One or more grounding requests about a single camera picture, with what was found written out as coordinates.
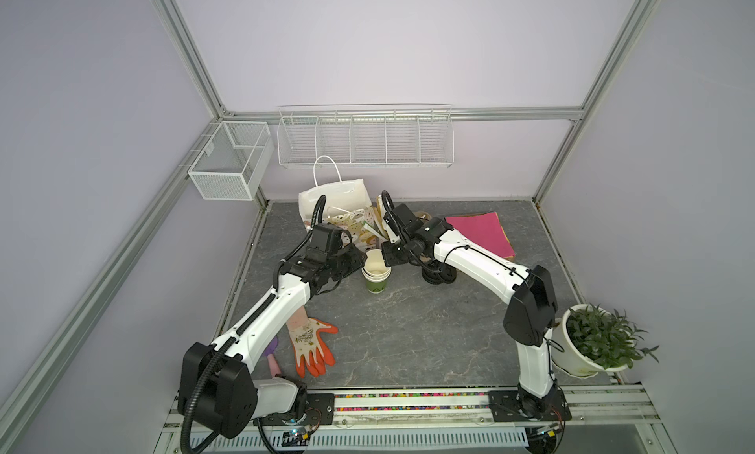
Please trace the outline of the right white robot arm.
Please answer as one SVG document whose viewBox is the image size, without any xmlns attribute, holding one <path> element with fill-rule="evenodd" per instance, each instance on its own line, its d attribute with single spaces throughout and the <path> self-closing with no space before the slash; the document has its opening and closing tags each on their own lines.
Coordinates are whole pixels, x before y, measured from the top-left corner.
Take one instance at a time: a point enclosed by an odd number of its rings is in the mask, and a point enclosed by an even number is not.
<svg viewBox="0 0 755 454">
<path fill-rule="evenodd" d="M 461 272 L 505 304 L 503 329 L 515 341 L 518 356 L 518 410 L 530 420 L 554 415 L 566 421 L 565 397 L 552 363 L 558 301 L 550 271 L 498 257 L 442 218 L 422 220 L 406 204 L 397 206 L 387 191 L 379 196 L 379 215 L 389 228 L 389 240 L 381 245 L 389 267 L 417 265 L 432 285 L 450 284 Z"/>
</svg>

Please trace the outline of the white cartoon paper gift bag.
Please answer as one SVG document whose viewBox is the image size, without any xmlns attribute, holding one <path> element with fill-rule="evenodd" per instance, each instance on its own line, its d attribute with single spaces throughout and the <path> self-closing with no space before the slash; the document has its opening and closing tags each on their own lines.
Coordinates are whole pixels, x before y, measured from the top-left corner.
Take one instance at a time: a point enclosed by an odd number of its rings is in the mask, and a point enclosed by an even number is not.
<svg viewBox="0 0 755 454">
<path fill-rule="evenodd" d="M 318 182 L 317 167 L 322 161 L 330 162 L 334 166 L 337 181 L 328 184 Z M 373 206 L 364 180 L 343 180 L 335 160 L 330 156 L 320 155 L 315 160 L 313 178 L 315 186 L 298 196 L 299 214 L 307 230 L 315 224 L 315 205 L 321 196 L 326 197 L 326 203 L 320 221 L 336 225 L 346 231 L 348 231 L 345 223 L 346 214 L 359 208 Z"/>
</svg>

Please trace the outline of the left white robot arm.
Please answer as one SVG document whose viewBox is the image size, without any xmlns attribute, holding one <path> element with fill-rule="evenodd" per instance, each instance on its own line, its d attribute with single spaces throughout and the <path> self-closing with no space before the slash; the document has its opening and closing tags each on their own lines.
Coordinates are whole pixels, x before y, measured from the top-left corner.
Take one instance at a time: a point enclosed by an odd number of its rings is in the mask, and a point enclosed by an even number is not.
<svg viewBox="0 0 755 454">
<path fill-rule="evenodd" d="M 178 407 L 182 452 L 201 453 L 218 436 L 238 436 L 255 419 L 303 417 L 304 384 L 282 375 L 253 380 L 252 373 L 271 340 L 310 298 L 337 289 L 364 264 L 350 233 L 324 222 L 325 206 L 320 196 L 311 230 L 275 267 L 261 300 L 212 343 L 196 343 L 185 353 Z"/>
</svg>

